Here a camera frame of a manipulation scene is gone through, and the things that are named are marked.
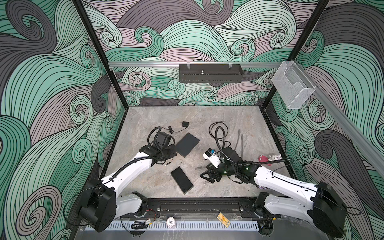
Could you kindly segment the small black ribbed switch box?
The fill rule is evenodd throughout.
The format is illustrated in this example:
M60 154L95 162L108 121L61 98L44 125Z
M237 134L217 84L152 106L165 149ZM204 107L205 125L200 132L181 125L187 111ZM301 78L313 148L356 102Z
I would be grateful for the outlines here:
M183 194L186 194L194 187L193 183L190 181L181 167L177 167L175 170L171 171L171 176L176 181Z

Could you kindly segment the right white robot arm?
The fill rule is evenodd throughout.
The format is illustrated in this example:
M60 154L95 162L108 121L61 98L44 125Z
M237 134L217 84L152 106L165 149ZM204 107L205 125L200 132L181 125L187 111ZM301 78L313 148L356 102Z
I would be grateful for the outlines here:
M341 238L345 231L347 206L333 187L327 183L311 184L278 174L263 165L240 166L213 164L200 177L210 183L224 176L235 176L241 183L266 187L282 196L260 192L252 203L260 224L273 229L272 219L288 216L307 221L330 237Z

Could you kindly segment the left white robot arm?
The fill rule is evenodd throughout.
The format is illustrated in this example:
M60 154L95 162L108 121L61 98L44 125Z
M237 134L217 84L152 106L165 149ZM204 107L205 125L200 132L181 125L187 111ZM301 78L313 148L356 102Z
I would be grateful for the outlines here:
M88 181L79 195L80 217L99 233L124 215L144 217L147 214L148 198L138 192L123 197L122 191L141 173L176 155L174 144L168 147L146 145L114 173L100 180Z

